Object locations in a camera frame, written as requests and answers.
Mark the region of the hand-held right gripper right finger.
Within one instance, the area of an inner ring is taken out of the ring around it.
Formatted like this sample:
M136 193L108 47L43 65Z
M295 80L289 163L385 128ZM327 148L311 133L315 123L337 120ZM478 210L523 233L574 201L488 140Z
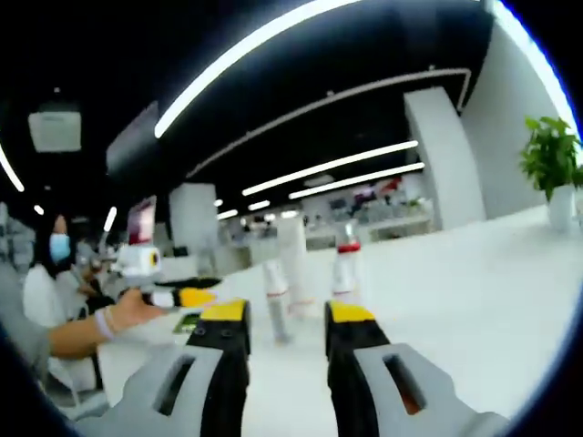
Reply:
M392 343L366 308L324 304L327 382L340 436L459 436L452 378Z

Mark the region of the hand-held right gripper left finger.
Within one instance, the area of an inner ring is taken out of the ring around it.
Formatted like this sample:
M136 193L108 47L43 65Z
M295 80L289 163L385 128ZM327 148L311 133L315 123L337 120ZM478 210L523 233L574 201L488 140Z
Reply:
M250 383L248 301L205 309L183 345L153 347L108 413L111 436L239 436Z

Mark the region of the person's left hand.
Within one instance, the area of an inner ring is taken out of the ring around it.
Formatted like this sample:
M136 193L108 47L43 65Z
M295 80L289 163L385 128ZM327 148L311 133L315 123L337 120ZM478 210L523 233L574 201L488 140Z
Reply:
M168 312L143 300L138 289L128 289L119 301L109 307L108 322L115 333L149 322Z

